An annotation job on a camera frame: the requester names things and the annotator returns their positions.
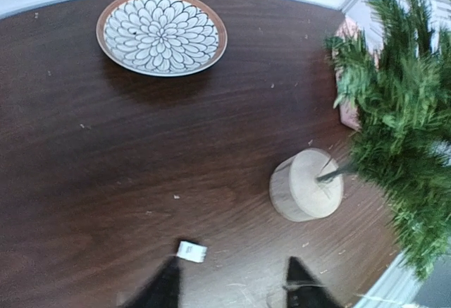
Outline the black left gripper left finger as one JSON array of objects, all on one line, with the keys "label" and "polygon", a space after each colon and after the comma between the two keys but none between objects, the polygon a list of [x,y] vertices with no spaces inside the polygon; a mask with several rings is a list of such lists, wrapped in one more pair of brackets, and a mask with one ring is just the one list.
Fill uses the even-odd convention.
[{"label": "black left gripper left finger", "polygon": [[121,307],[178,308],[182,268],[177,257],[169,257],[157,273]]}]

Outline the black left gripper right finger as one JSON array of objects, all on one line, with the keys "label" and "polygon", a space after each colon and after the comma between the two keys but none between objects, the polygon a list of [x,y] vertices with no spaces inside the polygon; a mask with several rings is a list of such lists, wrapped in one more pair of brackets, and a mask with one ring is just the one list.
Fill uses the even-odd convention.
[{"label": "black left gripper right finger", "polygon": [[287,308],[341,308],[327,287],[311,275],[297,257],[288,259],[283,285]]}]

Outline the white battery box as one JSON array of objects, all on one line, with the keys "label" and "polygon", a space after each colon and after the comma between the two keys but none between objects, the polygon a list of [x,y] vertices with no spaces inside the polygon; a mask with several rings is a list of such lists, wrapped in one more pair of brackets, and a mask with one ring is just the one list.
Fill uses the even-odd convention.
[{"label": "white battery box", "polygon": [[206,257],[207,247],[193,242],[181,241],[176,256],[193,263],[203,263]]}]

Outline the small green christmas tree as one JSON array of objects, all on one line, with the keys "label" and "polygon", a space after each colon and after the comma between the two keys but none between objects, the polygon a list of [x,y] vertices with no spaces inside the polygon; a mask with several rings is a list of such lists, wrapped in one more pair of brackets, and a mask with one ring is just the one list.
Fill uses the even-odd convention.
[{"label": "small green christmas tree", "polygon": [[382,30],[377,66],[357,95],[361,130],[344,164],[308,148],[281,163],[269,183],[289,221],[330,216],[355,175],[380,189],[404,265],[426,280],[450,241],[450,29],[433,22],[431,0],[368,0]]}]

